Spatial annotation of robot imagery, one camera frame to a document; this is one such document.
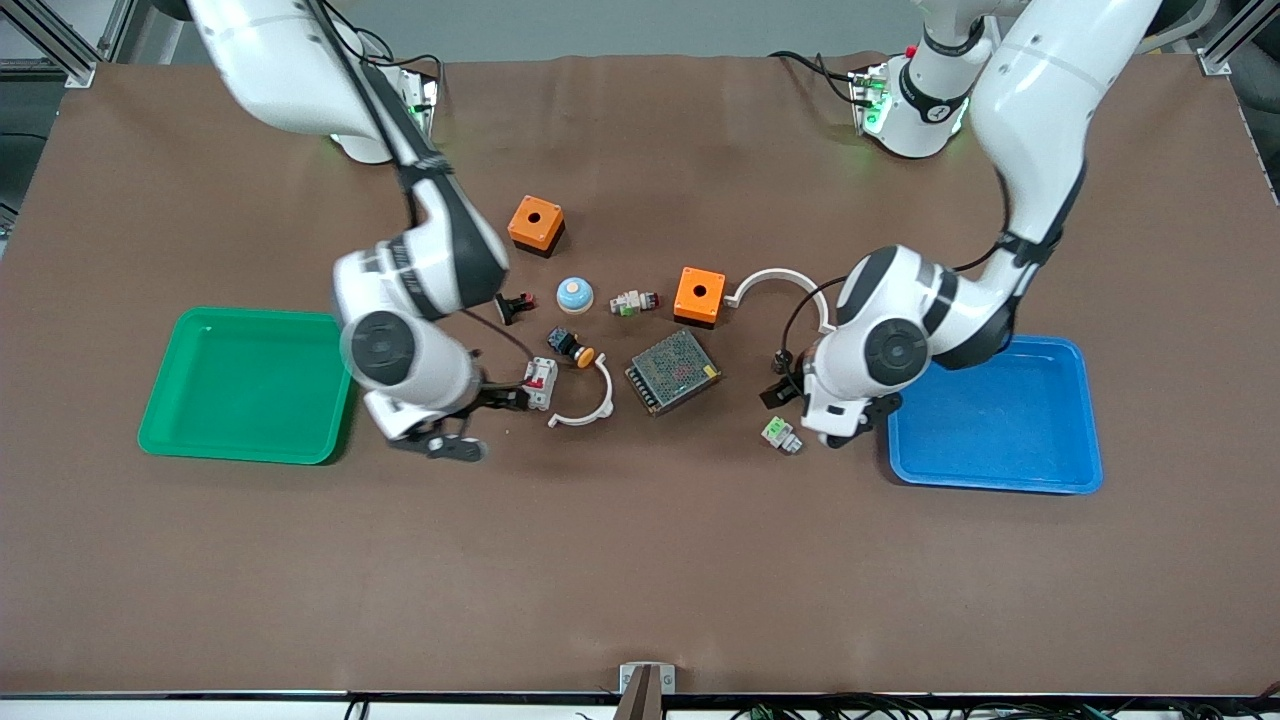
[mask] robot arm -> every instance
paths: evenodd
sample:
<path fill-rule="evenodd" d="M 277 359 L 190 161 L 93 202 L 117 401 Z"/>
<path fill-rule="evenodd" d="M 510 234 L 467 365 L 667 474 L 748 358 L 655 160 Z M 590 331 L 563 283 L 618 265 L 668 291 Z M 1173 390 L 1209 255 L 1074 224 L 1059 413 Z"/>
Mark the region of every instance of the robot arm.
<path fill-rule="evenodd" d="M 1057 246 L 1084 179 L 1093 111 L 1158 0 L 1036 0 L 973 92 L 973 127 L 1005 193 L 1005 227 L 977 281 L 902 246 L 845 279 L 836 332 L 804 359 L 801 424 L 840 447 L 896 407 L 929 360 L 987 361 L 1012 333 L 1018 302 Z"/>
<path fill-rule="evenodd" d="M 334 265 L 343 355 L 392 445 L 479 460 L 483 445 L 443 432 L 443 420 L 485 405 L 522 409 L 524 396 L 485 386 L 471 354 L 433 322 L 492 301 L 507 252 L 388 82 L 401 70 L 348 51 L 360 37 L 329 22 L 319 0 L 191 0 L 191 10 L 250 114 L 289 132 L 338 136 L 360 160 L 394 160 L 413 227 Z"/>

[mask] electrical connector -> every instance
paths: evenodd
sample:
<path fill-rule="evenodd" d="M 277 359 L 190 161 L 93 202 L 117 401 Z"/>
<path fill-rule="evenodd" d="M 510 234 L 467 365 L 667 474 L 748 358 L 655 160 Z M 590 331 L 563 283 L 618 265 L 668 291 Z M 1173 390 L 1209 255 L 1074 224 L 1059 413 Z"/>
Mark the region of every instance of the electrical connector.
<path fill-rule="evenodd" d="M 768 425 L 764 425 L 764 430 L 760 432 L 760 437 L 768 441 L 769 445 L 776 447 L 783 455 L 795 455 L 796 452 L 800 452 L 801 447 L 804 447 L 804 441 L 796 437 L 791 423 L 787 423 L 777 415 L 769 420 Z"/>
<path fill-rule="evenodd" d="M 609 313 L 613 313 L 620 318 L 630 318 L 631 315 L 636 315 L 645 310 L 653 310 L 657 306 L 657 292 L 640 292 L 637 290 L 632 290 L 611 300 Z"/>

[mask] white curved bracket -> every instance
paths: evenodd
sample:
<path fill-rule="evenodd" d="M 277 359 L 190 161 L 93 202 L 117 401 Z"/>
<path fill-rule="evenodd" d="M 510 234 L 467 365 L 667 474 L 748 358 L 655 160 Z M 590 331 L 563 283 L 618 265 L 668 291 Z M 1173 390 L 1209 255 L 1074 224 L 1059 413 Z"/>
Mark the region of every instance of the white curved bracket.
<path fill-rule="evenodd" d="M 787 281 L 794 282 L 803 287 L 805 292 L 813 292 L 818 288 L 818 283 L 809 279 L 809 275 L 804 275 L 795 270 L 787 268 L 769 268 L 767 270 L 759 270 L 751 273 L 745 281 L 739 283 L 737 290 L 733 295 L 724 297 L 726 307 L 737 307 L 742 302 L 742 296 L 746 291 L 751 290 L 751 286 L 760 281 Z M 829 314 L 831 310 L 827 307 L 827 297 L 820 292 L 814 293 L 813 301 L 818 305 L 818 332 L 822 334 L 836 332 L 836 327 L 831 324 Z"/>
<path fill-rule="evenodd" d="M 554 428 L 557 423 L 563 425 L 590 425 L 591 423 L 599 420 L 600 418 L 608 418 L 613 414 L 613 378 L 609 377 L 609 370 L 604 366 L 604 354 L 595 356 L 595 369 L 604 375 L 604 401 L 593 413 L 582 415 L 581 418 L 566 418 L 563 415 L 552 415 L 550 420 L 547 420 L 548 428 Z"/>

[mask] orange push button box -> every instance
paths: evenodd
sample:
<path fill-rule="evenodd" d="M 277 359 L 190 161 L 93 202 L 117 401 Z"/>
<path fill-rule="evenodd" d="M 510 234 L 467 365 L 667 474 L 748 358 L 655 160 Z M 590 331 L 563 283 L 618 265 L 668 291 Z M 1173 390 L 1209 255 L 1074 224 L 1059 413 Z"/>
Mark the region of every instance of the orange push button box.
<path fill-rule="evenodd" d="M 559 205 L 526 195 L 507 224 L 516 247 L 550 258 L 559 236 L 564 234 L 564 213 Z"/>
<path fill-rule="evenodd" d="M 698 268 L 680 273 L 680 287 L 672 311 L 677 323 L 712 329 L 724 299 L 724 275 Z"/>

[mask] green tray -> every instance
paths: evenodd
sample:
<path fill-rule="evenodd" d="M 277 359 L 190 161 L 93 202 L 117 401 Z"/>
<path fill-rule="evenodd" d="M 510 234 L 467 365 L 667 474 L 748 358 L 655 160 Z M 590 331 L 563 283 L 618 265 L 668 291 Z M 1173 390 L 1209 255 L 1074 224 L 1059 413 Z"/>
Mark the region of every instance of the green tray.
<path fill-rule="evenodd" d="M 192 307 L 173 328 L 138 445 L 152 455 L 323 462 L 351 391 L 338 337 L 320 313 Z"/>

